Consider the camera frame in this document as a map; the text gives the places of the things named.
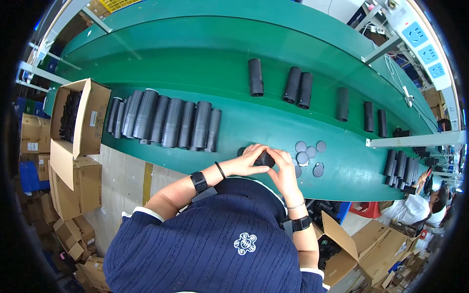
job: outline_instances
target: black wristband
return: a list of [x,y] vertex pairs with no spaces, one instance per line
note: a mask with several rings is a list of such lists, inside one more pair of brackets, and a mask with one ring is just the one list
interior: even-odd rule
[[223,170],[220,168],[220,165],[218,165],[218,162],[215,161],[215,165],[217,165],[218,170],[220,170],[221,176],[223,176],[223,179],[226,179],[225,173],[223,173]]

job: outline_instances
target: electrical outlet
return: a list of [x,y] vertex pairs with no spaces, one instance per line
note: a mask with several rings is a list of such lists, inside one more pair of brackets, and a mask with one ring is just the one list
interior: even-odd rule
[[402,34],[414,48],[428,41],[428,37],[425,35],[418,22],[413,22],[402,31]]
[[437,63],[431,67],[428,67],[428,72],[430,72],[430,75],[433,78],[437,78],[437,77],[445,75],[445,71],[441,63]]
[[418,54],[425,64],[430,64],[438,60],[438,55],[432,45],[428,45],[422,50],[418,51]]

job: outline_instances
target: worker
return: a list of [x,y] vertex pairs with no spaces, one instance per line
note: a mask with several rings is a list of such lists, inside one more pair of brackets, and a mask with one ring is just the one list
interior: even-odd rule
[[401,222],[406,225],[420,225],[429,220],[433,214],[439,213],[446,207],[448,201],[448,190],[442,186],[437,191],[431,191],[430,198],[426,200],[419,195],[425,184],[428,173],[425,171],[420,175],[416,187],[416,194],[406,194],[406,198],[396,201],[379,202],[378,208],[384,217]]
[[[253,166],[263,151],[278,172]],[[259,181],[227,178],[256,173],[270,175],[285,204]],[[106,282],[115,293],[326,292],[304,203],[291,156],[251,145],[124,214],[104,259]]]

